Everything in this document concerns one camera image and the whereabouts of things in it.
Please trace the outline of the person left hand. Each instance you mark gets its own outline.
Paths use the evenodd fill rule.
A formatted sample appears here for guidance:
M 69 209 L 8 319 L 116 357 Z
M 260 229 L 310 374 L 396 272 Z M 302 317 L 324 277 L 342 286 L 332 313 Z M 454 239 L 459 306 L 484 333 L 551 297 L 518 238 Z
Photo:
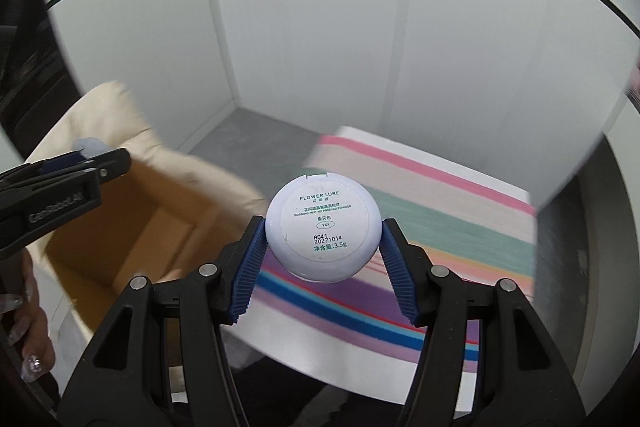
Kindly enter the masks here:
M 8 341 L 11 346 L 22 344 L 21 379 L 31 384 L 50 372 L 55 363 L 55 354 L 49 338 L 47 315 L 39 303 L 32 256 L 26 249 L 21 251 L 21 255 L 23 294 L 2 294 L 1 313 L 14 313 Z

